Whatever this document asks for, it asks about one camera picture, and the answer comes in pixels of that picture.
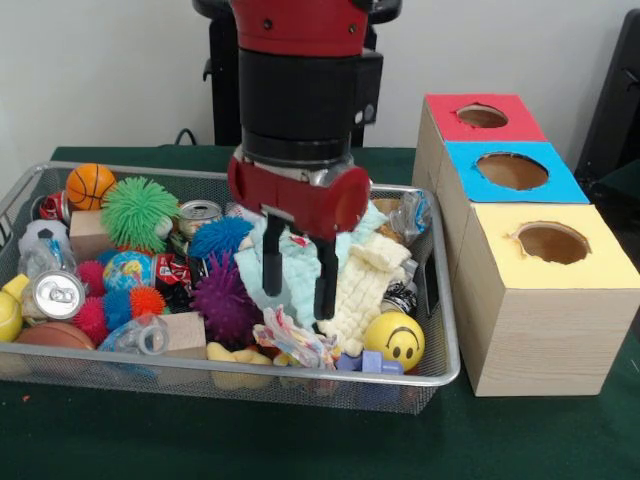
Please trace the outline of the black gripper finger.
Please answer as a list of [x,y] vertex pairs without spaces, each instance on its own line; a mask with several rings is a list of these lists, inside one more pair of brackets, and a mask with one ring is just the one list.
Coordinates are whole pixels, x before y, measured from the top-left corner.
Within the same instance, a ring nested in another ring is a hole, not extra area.
[[330,320],[334,316],[338,276],[336,241],[314,238],[313,243],[320,263],[320,274],[315,284],[314,316],[317,320]]
[[284,231],[284,220],[274,215],[267,216],[263,234],[262,285],[267,295],[280,295],[282,291],[282,255],[279,242]]

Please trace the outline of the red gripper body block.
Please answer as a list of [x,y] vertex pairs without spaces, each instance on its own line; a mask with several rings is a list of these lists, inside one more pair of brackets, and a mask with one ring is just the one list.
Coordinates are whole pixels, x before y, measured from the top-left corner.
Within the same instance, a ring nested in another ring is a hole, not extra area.
[[310,237],[333,240],[359,224],[367,210],[371,182],[366,170],[349,163],[319,173],[316,183],[283,175],[247,161],[237,149],[227,176],[233,199],[246,209],[289,221]]

